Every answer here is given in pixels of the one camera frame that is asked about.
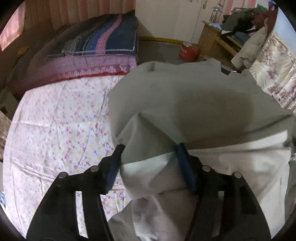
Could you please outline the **grey and white garment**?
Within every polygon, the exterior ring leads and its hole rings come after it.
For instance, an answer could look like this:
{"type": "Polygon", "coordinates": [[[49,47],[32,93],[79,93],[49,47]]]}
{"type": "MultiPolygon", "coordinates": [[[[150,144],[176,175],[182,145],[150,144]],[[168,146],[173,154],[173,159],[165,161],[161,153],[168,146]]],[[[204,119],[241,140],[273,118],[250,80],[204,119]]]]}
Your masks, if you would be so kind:
{"type": "Polygon", "coordinates": [[[220,62],[137,66],[109,94],[114,144],[130,203],[108,222],[115,240],[183,240],[197,197],[186,188],[176,147],[216,172],[240,172],[272,236],[285,224],[289,142],[295,117],[248,71],[220,62]]]}

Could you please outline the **pile of dark clothes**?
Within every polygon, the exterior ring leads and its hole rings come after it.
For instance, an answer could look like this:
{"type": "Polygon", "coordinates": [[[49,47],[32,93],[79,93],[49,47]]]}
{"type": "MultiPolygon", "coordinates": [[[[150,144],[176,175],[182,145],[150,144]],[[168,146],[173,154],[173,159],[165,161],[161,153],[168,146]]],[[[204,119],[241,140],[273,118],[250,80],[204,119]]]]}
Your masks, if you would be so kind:
{"type": "Polygon", "coordinates": [[[230,36],[240,45],[244,45],[263,27],[267,27],[267,36],[274,28],[278,6],[267,11],[261,8],[238,9],[230,15],[224,15],[221,24],[221,35],[230,36]]]}

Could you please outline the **pink floral bed sheet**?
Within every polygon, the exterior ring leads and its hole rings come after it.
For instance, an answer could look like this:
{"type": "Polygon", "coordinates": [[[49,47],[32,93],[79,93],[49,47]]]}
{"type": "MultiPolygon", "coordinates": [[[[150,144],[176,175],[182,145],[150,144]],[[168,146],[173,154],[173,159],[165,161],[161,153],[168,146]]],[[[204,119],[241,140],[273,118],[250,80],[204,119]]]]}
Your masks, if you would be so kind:
{"type": "Polygon", "coordinates": [[[59,173],[82,173],[113,153],[108,97],[119,80],[79,78],[23,96],[6,139],[3,169],[6,214],[22,235],[59,173]]]}

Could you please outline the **purple dotted folded quilt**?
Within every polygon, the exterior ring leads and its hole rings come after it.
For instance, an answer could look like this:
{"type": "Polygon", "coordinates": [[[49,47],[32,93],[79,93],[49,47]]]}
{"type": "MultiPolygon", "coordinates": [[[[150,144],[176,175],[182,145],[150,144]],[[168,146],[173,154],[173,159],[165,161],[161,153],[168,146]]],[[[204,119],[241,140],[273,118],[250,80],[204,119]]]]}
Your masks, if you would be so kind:
{"type": "Polygon", "coordinates": [[[17,68],[8,80],[14,95],[43,85],[83,77],[126,75],[137,66],[137,57],[129,55],[65,56],[50,60],[24,72],[17,68]]]}

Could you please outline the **floral beige curtain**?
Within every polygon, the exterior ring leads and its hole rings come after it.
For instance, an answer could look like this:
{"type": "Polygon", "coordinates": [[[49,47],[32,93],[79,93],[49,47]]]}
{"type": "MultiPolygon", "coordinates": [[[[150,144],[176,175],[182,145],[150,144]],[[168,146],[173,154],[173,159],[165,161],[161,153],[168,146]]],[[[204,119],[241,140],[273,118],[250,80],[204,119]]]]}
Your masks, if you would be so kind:
{"type": "Polygon", "coordinates": [[[249,69],[257,85],[295,113],[295,52],[272,32],[249,69]]]}

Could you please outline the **red round container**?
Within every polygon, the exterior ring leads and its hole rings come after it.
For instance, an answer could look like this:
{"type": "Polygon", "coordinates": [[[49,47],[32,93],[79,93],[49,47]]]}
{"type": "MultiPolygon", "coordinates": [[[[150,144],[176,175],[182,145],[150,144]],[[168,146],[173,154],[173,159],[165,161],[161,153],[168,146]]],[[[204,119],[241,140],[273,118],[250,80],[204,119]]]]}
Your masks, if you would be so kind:
{"type": "Polygon", "coordinates": [[[179,51],[179,58],[186,62],[195,62],[198,59],[200,48],[196,44],[184,42],[179,51]]]}

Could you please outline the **wooden desk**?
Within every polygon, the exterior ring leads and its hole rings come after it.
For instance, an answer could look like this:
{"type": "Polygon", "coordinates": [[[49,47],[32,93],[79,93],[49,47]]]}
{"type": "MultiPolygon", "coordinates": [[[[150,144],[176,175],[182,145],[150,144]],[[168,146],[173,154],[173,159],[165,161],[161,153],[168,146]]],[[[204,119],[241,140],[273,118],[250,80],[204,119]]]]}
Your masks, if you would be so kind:
{"type": "Polygon", "coordinates": [[[214,58],[221,62],[231,62],[231,59],[243,47],[228,35],[221,35],[220,30],[203,21],[204,27],[198,42],[200,49],[198,61],[214,58]]]}

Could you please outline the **navy pink striped folded blanket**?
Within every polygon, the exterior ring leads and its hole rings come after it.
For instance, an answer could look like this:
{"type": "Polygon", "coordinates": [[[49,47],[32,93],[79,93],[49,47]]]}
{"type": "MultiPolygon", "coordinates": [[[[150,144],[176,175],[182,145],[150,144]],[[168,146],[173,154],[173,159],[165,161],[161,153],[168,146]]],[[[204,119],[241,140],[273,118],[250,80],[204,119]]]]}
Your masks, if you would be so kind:
{"type": "Polygon", "coordinates": [[[46,59],[62,56],[137,56],[138,20],[135,10],[107,14],[75,23],[50,44],[46,59]]]}

